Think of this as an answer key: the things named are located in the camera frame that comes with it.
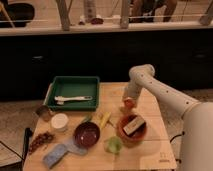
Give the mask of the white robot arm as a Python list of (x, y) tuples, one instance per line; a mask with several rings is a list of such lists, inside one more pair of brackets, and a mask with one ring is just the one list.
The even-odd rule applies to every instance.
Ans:
[(201, 102), (154, 78), (151, 64), (129, 70), (123, 99), (135, 104), (143, 88), (175, 110), (183, 118), (179, 171), (213, 171), (213, 102)]

